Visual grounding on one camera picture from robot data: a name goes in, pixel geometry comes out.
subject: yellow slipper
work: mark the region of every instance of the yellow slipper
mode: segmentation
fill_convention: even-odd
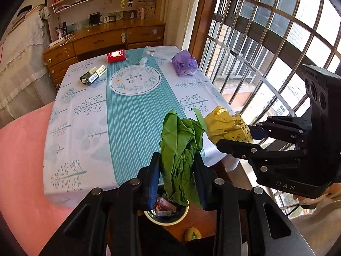
[[[198,229],[190,227],[185,232],[185,241],[189,242],[194,239],[201,239],[201,234]]]

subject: metal bolt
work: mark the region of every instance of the metal bolt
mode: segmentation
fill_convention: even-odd
[[[139,178],[133,178],[130,180],[130,184],[132,184],[133,186],[136,186],[140,183],[140,179]]]
[[[254,191],[255,193],[257,193],[258,195],[261,195],[261,194],[263,193],[263,189],[260,188],[260,187],[255,187],[255,188],[253,189],[253,191]]]
[[[214,182],[217,184],[217,185],[223,185],[225,183],[225,180],[222,179],[222,178],[216,178],[214,179]]]
[[[99,195],[102,192],[101,188],[94,188],[91,191],[92,195]]]

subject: yellow paper bag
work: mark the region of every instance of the yellow paper bag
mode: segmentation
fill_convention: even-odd
[[[204,120],[207,125],[206,134],[215,145],[222,138],[240,142],[253,142],[250,129],[239,113],[231,116],[227,109],[218,106]]]

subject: pink surface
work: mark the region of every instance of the pink surface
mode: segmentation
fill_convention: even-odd
[[[0,210],[28,256],[42,250],[72,209],[51,204],[43,191],[46,131],[53,102],[0,130]]]

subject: picture frame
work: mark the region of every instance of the picture frame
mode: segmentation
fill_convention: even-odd
[[[100,13],[99,12],[89,14],[89,25],[90,26],[97,25],[99,23],[100,23]]]

